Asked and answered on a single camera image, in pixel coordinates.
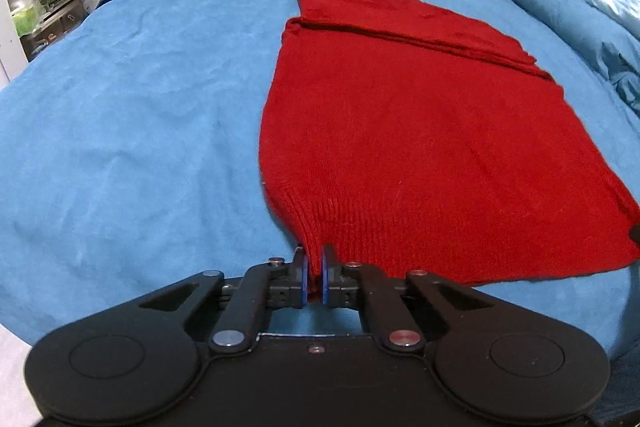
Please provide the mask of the red knit sweater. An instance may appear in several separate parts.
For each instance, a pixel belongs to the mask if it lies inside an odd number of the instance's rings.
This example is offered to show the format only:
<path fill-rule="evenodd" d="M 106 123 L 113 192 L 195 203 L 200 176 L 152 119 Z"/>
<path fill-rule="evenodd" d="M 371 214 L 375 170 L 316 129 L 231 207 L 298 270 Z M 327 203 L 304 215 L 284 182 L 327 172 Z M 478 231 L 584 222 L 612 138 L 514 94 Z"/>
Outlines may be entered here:
<path fill-rule="evenodd" d="M 639 206 L 518 40 L 419 0 L 297 0 L 259 133 L 302 243 L 392 277 L 564 279 L 639 257 Z"/>

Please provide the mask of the blue bed sheet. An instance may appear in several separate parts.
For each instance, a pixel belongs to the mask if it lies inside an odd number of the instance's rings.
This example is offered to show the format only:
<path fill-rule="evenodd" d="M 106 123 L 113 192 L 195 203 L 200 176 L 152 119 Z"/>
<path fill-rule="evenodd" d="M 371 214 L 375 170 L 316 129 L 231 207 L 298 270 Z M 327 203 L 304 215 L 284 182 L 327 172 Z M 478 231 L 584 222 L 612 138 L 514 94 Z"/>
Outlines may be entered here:
<path fill-rule="evenodd" d="M 511 0 L 422 0 L 517 38 L 639 190 L 639 121 Z M 293 239 L 267 209 L 258 132 L 296 0 L 114 0 L 1 93 L 1 322 L 26 343 Z"/>

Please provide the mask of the blue rolled duvet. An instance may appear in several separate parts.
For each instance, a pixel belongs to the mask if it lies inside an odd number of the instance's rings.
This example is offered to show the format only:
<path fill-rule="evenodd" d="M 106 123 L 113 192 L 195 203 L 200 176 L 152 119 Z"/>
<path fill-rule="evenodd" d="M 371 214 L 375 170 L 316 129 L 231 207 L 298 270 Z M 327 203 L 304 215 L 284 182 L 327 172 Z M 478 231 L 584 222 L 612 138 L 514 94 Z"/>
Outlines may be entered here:
<path fill-rule="evenodd" d="M 552 29 L 639 112 L 639 40 L 585 0 L 512 0 Z"/>

